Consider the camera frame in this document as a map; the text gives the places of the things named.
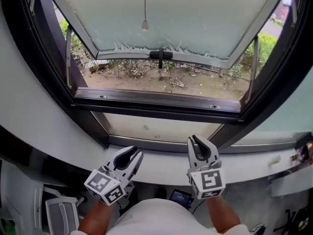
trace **soil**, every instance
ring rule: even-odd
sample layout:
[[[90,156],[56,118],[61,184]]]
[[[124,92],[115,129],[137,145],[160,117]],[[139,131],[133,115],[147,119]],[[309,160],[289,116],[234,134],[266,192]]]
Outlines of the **soil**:
[[[162,70],[161,79],[158,68],[154,66],[150,67],[142,77],[128,77],[125,71],[119,71],[117,76],[117,68],[102,69],[94,73],[83,69],[81,73],[90,88],[166,92],[220,99],[239,100],[249,87],[246,79],[234,80],[226,74],[201,69],[187,72],[183,67],[171,69],[170,73]]]

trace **open window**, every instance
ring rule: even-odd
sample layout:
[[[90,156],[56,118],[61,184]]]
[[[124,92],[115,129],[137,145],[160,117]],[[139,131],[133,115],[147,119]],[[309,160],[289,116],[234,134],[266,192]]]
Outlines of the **open window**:
[[[197,133],[223,151],[313,64],[311,0],[2,2],[40,82],[103,145],[184,152]]]

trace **floor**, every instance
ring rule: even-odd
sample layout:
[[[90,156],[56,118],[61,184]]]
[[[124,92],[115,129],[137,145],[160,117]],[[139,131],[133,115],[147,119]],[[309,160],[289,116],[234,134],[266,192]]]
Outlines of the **floor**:
[[[135,182],[138,191],[139,200],[153,198],[157,185]],[[167,190],[169,198],[173,189],[178,188],[185,192],[193,193],[191,187],[173,187],[163,186]],[[307,206],[309,191],[298,192],[283,197],[270,196],[270,181],[265,179],[254,180],[227,185],[223,192],[227,203],[234,209],[243,224],[249,229],[263,223],[266,225],[265,235],[281,234],[281,230],[273,233],[273,229],[285,224],[287,216],[286,209],[298,211],[300,208]],[[94,203],[94,199],[88,196],[87,203],[80,205],[79,213],[85,215]],[[199,201],[195,199],[191,205],[190,212],[198,205]],[[119,218],[119,207],[117,206],[110,221],[110,228],[114,226],[115,221]],[[200,205],[194,213],[195,218],[203,226],[212,228],[205,204]]]

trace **forearm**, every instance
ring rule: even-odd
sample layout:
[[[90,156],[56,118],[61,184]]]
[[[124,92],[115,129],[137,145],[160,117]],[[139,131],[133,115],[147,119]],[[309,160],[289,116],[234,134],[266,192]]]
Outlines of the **forearm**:
[[[221,196],[208,198],[206,206],[209,209],[212,223],[218,233],[224,234],[229,229],[240,224],[240,219],[234,210]]]
[[[78,230],[88,235],[104,235],[107,232],[115,204],[107,206],[97,201],[80,223]]]

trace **white shirt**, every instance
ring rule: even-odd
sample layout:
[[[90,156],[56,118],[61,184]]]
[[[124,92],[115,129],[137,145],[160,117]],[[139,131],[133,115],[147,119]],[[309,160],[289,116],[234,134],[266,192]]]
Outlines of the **white shirt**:
[[[180,204],[164,199],[148,199],[139,202],[116,222],[107,235],[217,235],[202,226]],[[237,225],[226,235],[250,235],[245,225]],[[70,235],[86,235],[74,231]]]

